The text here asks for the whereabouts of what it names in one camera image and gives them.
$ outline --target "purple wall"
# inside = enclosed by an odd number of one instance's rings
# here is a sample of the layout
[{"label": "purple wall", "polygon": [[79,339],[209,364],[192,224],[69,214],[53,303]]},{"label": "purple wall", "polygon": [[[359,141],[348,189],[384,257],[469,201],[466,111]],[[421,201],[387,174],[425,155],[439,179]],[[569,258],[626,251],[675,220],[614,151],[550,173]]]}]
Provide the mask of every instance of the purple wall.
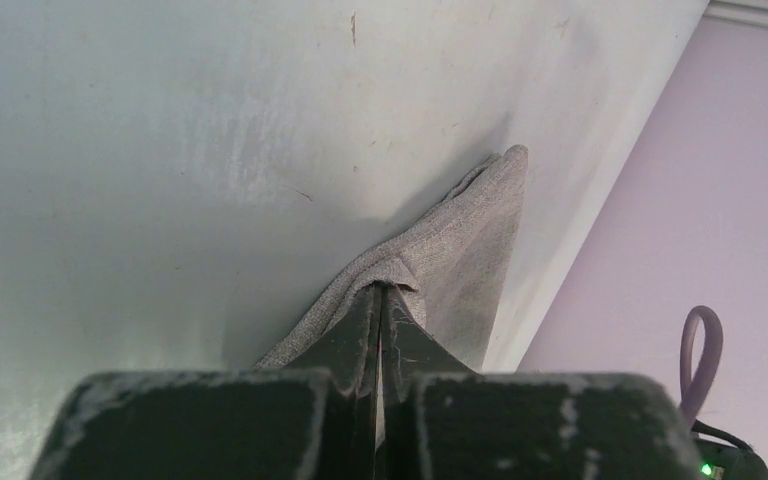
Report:
[{"label": "purple wall", "polygon": [[768,30],[713,20],[694,33],[520,370],[639,372],[677,398],[682,322],[700,303],[725,328],[700,418],[768,463]]}]

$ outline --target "folded cloth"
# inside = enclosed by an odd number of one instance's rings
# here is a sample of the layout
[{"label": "folded cloth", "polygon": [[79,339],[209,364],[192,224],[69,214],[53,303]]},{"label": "folded cloth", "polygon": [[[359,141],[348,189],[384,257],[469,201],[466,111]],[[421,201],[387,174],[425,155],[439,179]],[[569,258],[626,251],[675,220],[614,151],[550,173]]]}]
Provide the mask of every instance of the folded cloth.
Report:
[{"label": "folded cloth", "polygon": [[352,261],[255,368],[292,361],[373,282],[398,286],[435,340],[470,368],[481,368],[519,227],[527,162],[521,145],[491,155],[406,232]]}]

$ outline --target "wall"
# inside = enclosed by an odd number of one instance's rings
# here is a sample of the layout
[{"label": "wall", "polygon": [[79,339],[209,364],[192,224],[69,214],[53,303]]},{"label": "wall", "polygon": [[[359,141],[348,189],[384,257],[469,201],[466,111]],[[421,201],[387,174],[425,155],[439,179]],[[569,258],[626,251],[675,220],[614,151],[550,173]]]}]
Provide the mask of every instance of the wall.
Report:
[{"label": "wall", "polygon": [[82,376],[250,366],[524,143],[515,368],[704,6],[0,0],[0,480]]},{"label": "wall", "polygon": [[640,372],[677,399],[697,304],[725,328],[700,418],[768,464],[768,30],[705,19],[520,370]]}]

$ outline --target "gray cloth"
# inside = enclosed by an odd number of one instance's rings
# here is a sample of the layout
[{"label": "gray cloth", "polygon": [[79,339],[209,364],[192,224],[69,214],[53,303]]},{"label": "gray cloth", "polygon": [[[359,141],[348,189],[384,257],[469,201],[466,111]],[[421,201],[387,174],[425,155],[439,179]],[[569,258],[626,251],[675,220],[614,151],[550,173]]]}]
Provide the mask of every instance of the gray cloth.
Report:
[{"label": "gray cloth", "polygon": [[349,310],[361,288],[397,285],[414,319],[467,366],[484,360],[522,209],[528,151],[493,154],[408,231],[367,250],[255,368],[280,368]]}]

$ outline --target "purple cable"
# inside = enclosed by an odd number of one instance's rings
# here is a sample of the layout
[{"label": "purple cable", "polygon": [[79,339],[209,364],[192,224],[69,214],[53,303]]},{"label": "purple cable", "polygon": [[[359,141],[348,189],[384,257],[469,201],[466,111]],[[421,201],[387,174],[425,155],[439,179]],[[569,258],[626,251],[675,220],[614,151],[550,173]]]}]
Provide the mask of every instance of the purple cable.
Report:
[{"label": "purple cable", "polygon": [[[693,362],[693,340],[699,321],[705,325],[705,345],[702,347],[702,358],[696,367],[696,374],[691,374],[690,364]],[[679,353],[679,381],[681,385],[681,403],[679,411],[688,426],[692,426],[705,403],[705,397],[714,383],[717,367],[720,366],[720,355],[723,353],[723,325],[719,317],[710,308],[699,305],[693,307],[687,314],[684,330],[681,332],[681,351]]]}]

